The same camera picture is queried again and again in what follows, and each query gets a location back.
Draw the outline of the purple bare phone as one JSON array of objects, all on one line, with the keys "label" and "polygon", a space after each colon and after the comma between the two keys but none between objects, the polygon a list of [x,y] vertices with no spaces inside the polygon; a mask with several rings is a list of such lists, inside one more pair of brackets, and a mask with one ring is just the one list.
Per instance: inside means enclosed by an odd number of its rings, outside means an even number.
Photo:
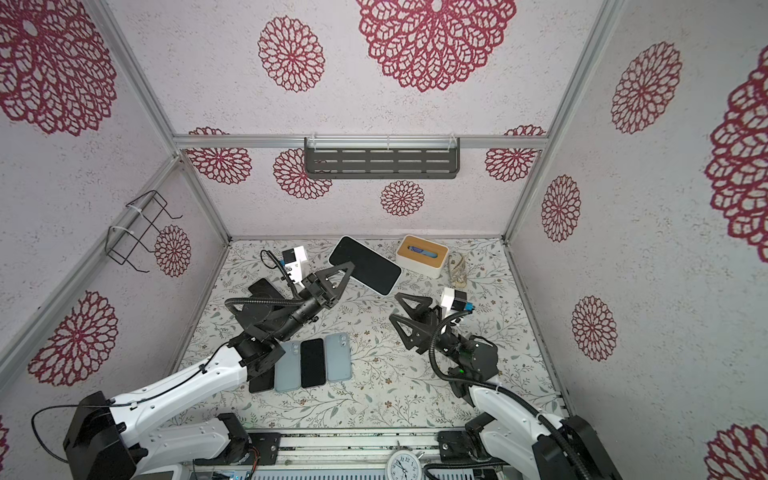
[{"label": "purple bare phone", "polygon": [[324,385],[326,377],[325,344],[321,338],[300,344],[300,382],[302,388]]}]

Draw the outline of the light blue phone case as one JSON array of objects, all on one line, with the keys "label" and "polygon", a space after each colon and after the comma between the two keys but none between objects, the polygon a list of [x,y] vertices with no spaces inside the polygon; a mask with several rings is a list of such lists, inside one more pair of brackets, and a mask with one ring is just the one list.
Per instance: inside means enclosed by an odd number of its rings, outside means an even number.
[{"label": "light blue phone case", "polygon": [[301,352],[299,342],[281,344],[284,355],[275,364],[274,390],[291,392],[301,387]]}]

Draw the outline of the black bare phone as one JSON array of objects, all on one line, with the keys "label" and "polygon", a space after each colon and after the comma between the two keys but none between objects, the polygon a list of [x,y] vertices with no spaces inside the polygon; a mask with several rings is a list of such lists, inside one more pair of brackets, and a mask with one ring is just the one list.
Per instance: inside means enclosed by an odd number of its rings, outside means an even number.
[{"label": "black bare phone", "polygon": [[271,391],[275,385],[275,369],[271,368],[268,371],[253,377],[249,380],[248,390],[250,393],[260,393],[265,391]]}]

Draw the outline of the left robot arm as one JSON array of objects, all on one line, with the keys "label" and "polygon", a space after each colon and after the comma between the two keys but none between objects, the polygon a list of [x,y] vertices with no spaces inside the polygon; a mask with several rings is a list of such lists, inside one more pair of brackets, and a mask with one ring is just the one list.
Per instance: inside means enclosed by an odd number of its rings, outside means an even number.
[{"label": "left robot arm", "polygon": [[166,421],[222,391],[271,371],[283,342],[333,308],[355,266],[345,262],[307,275],[285,298],[234,297],[226,308],[242,327],[210,356],[153,384],[108,398],[97,391],[74,405],[61,461],[75,479],[132,479],[184,463],[233,464],[246,458],[251,437],[233,413],[177,427]]}]

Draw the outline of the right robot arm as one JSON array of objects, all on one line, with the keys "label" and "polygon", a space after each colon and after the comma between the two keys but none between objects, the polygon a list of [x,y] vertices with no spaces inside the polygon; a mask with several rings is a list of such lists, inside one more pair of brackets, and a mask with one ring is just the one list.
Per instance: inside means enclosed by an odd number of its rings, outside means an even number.
[{"label": "right robot arm", "polygon": [[621,480],[585,419],[546,413],[501,385],[497,345],[456,330],[474,312],[468,302],[442,306],[407,293],[395,299],[404,312],[391,314],[389,320],[405,348],[426,355],[435,376],[479,412],[462,430],[438,433],[440,459],[424,466],[427,478],[435,478],[439,470],[509,467],[521,479]]}]

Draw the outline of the small black phone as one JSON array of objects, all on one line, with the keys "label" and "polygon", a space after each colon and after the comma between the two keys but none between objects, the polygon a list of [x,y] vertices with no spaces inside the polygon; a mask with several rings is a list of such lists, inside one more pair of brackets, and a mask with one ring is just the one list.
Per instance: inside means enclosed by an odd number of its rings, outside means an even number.
[{"label": "small black phone", "polygon": [[349,236],[337,242],[328,262],[333,266],[353,263],[352,277],[380,296],[389,295],[403,273],[399,265]]},{"label": "small black phone", "polygon": [[273,285],[272,283],[265,279],[261,278],[255,283],[251,284],[248,287],[248,291],[253,297],[258,298],[269,298],[269,299],[284,299],[284,296],[282,293],[280,293]]}]

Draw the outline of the white tissue box wooden lid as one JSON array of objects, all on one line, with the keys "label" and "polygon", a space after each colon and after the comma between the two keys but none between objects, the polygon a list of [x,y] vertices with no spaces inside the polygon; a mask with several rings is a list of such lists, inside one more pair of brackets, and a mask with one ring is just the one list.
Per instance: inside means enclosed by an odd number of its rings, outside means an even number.
[{"label": "white tissue box wooden lid", "polygon": [[405,236],[395,252],[395,263],[401,268],[431,279],[440,277],[450,249],[417,236]]}]

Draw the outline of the white analog clock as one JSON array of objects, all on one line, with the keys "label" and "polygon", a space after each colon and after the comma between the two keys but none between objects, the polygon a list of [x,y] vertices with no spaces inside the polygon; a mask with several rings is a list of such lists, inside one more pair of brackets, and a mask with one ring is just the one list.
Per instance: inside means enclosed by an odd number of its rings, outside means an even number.
[{"label": "white analog clock", "polygon": [[423,467],[416,453],[398,450],[388,459],[385,466],[386,480],[423,480]]}]

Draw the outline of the grey wall shelf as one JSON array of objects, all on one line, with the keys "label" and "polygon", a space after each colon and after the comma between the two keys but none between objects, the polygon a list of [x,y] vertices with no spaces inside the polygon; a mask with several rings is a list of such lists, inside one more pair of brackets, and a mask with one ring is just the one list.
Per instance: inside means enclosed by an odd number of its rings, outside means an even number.
[{"label": "grey wall shelf", "polygon": [[313,180],[449,180],[461,167],[456,137],[383,144],[304,140],[304,168]]}]

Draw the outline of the metal base rail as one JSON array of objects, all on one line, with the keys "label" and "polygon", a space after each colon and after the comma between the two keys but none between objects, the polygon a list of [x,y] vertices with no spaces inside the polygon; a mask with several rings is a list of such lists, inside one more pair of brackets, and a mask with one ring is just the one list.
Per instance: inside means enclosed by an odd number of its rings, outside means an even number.
[{"label": "metal base rail", "polygon": [[[212,469],[216,478],[265,479],[271,470],[295,478],[328,479],[334,470],[359,471],[361,478],[385,478],[385,466],[398,450],[417,454],[422,467],[438,462],[442,429],[394,428],[379,430],[253,431],[245,450],[231,460],[195,460],[198,469]],[[433,479],[521,479],[509,467],[489,470],[439,470]]]}]

